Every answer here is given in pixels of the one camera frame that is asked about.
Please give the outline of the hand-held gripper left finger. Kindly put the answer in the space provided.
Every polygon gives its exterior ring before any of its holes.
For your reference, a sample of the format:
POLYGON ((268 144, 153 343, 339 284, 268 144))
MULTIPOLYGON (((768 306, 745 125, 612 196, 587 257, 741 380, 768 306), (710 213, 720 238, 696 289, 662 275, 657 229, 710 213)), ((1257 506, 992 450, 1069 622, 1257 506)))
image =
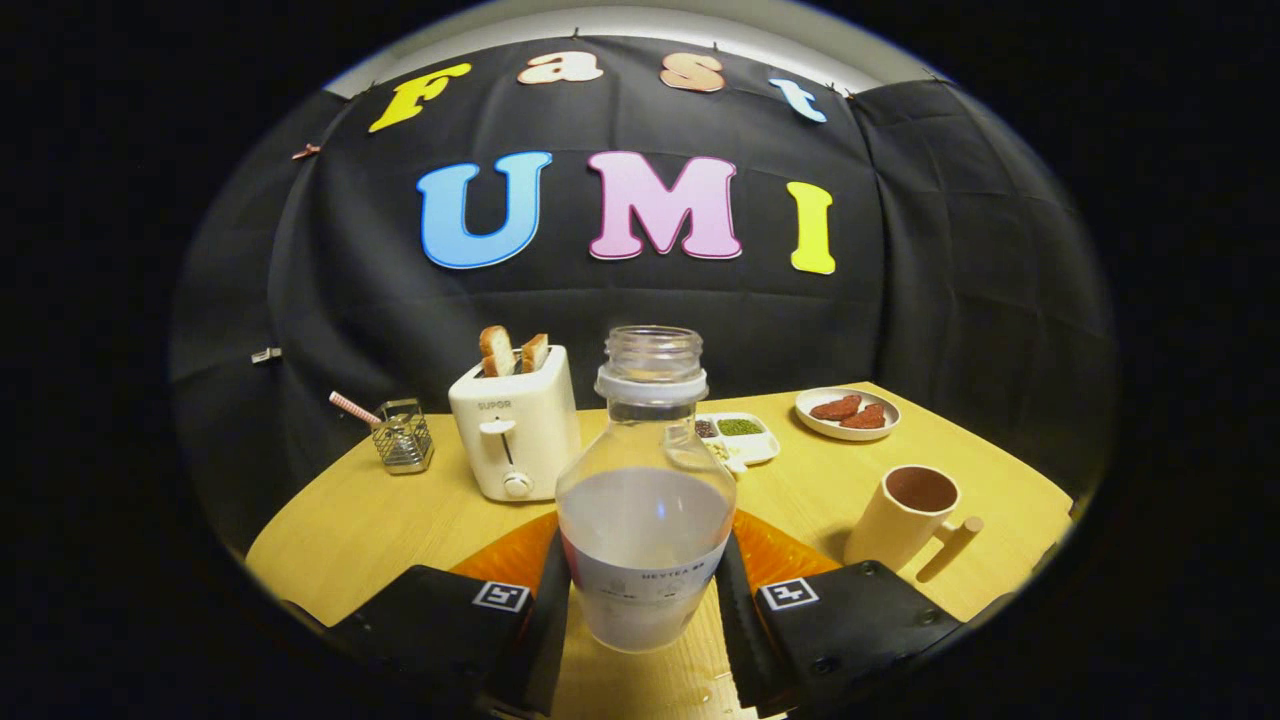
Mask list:
POLYGON ((452 569, 408 568, 325 637, 431 717, 547 717, 568 609, 570 565, 547 512, 452 569))

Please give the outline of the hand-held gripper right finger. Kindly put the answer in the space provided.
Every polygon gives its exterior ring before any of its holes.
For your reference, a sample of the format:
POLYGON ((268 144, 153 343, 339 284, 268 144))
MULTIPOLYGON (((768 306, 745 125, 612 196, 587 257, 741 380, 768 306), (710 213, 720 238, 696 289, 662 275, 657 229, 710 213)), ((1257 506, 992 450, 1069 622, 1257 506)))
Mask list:
POLYGON ((833 717, 963 629, 882 564, 838 564, 741 510, 716 583, 739 702, 763 717, 833 717))

